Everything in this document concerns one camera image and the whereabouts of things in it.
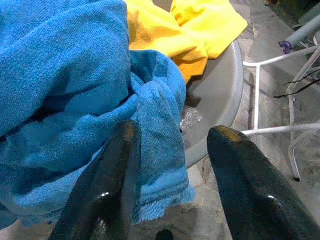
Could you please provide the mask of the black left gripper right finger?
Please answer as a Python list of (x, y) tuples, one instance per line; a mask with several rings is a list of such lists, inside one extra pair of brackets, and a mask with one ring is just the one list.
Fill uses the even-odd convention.
[(215, 126), (207, 151), (233, 239), (319, 239), (320, 226), (296, 191), (246, 135)]

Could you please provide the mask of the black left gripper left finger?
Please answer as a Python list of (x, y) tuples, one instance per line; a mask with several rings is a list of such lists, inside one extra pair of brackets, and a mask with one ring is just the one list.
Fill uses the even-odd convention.
[(119, 123), (81, 174), (53, 229), (51, 240), (126, 240), (136, 206), (141, 132), (133, 120)]

